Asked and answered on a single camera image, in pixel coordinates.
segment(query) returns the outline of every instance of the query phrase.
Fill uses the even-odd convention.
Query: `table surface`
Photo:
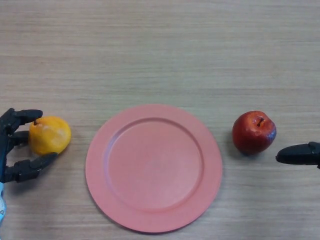
[[[275,160],[320,141],[319,0],[0,0],[0,23],[0,112],[41,109],[73,134],[39,179],[6,184],[2,240],[319,239],[320,171]],[[110,222],[84,174],[100,126],[146,103],[194,114],[223,158],[210,208],[163,235]],[[248,158],[231,129],[250,110],[264,111],[277,137]],[[28,157],[16,149],[8,162]]]

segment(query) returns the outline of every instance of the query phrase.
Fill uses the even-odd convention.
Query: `apple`
[[[245,155],[255,155],[266,150],[275,140],[275,123],[262,111],[242,114],[232,128],[234,146]]]

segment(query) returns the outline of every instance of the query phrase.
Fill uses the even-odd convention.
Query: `apple stem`
[[[257,126],[260,127],[260,125],[261,125],[261,123],[262,123],[263,121],[264,121],[263,117],[260,118],[260,121],[259,121],[259,123],[257,124]]]

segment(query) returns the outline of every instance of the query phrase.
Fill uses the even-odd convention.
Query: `plate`
[[[222,158],[208,128],[170,105],[129,108],[88,149],[85,176],[97,206],[138,232],[163,233],[199,218],[215,199]]]

